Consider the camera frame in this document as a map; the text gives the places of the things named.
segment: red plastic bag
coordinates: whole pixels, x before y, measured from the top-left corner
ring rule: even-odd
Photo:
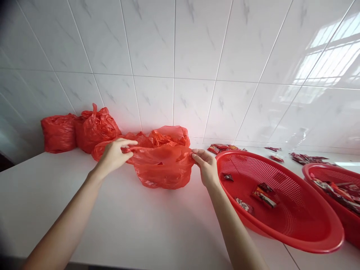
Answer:
[[[104,154],[105,151],[105,146],[109,143],[112,143],[113,141],[119,139],[119,138],[124,138],[124,139],[128,139],[128,140],[133,140],[133,141],[137,141],[138,145],[137,146],[141,146],[141,147],[149,147],[152,148],[153,144],[152,142],[149,140],[148,137],[146,137],[146,135],[142,132],[139,132],[137,135],[133,134],[133,133],[128,133],[125,136],[121,135],[116,137],[113,140],[110,141],[104,141],[101,142],[99,144],[97,144],[94,147],[94,150],[91,152],[91,156],[93,157],[94,160],[99,161],[100,158],[102,157],[102,155]]]
[[[134,156],[128,160],[143,186],[147,188],[178,189],[190,181],[191,167],[195,164],[190,148],[160,146],[157,148],[130,147]]]
[[[54,115],[41,120],[45,152],[57,154],[76,148],[74,114]]]
[[[125,138],[136,140],[138,145],[129,145],[123,152],[132,151],[134,156],[127,163],[134,165],[135,172],[143,186],[148,188],[178,189],[190,180],[191,167],[195,164],[189,148],[190,140],[186,128],[164,126],[153,130],[149,137],[142,132],[128,133]],[[114,140],[98,144],[92,157],[99,161],[105,146]]]
[[[149,135],[154,147],[158,146],[190,146],[188,130],[181,126],[163,126],[154,129]]]
[[[101,142],[113,140],[121,135],[121,131],[104,107],[97,112],[93,103],[93,111],[83,111],[75,122],[76,142],[85,153],[90,154]]]

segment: white tile wall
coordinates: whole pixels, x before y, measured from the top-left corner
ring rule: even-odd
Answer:
[[[263,147],[305,127],[305,150],[360,153],[360,0],[17,0],[3,25],[14,160],[42,151],[41,118],[93,102],[124,132]]]
[[[134,75],[174,76],[175,2],[121,1]]]

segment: mesh basket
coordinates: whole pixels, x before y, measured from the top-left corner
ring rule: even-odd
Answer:
[[[243,223],[267,237],[307,252],[328,253],[340,248],[344,230],[335,212],[309,184],[282,165],[245,151],[226,151],[216,157],[220,173],[231,174],[234,182],[220,180]],[[276,193],[280,204],[266,208],[251,196],[260,183]],[[255,209],[243,210],[234,198]]]
[[[305,175],[305,179],[331,205],[340,218],[344,227],[346,240],[360,249],[360,217],[348,210],[346,207],[342,206],[315,185],[311,180],[310,173],[313,173],[314,176],[321,181],[331,181],[335,184],[354,183],[357,186],[360,186],[360,174],[340,167],[315,163],[305,165],[303,167],[303,173]]]

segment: plastic bottle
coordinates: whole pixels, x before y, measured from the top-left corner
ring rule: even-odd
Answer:
[[[281,145],[281,150],[276,152],[276,157],[284,158],[288,154],[292,153],[306,138],[306,132],[308,129],[299,128],[286,142]]]

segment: white countertop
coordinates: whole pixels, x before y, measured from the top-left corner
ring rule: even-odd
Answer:
[[[246,148],[264,156],[274,153]],[[306,153],[330,162],[360,161],[355,155]],[[0,173],[0,232],[7,255],[29,255],[95,164],[90,155],[75,149],[43,153]],[[296,162],[285,160],[284,166],[303,177]],[[317,255],[248,231],[270,269],[360,269],[360,250],[347,242],[335,253]],[[129,164],[111,173],[71,262],[148,270],[231,269],[197,166],[190,182],[178,190],[143,187]]]

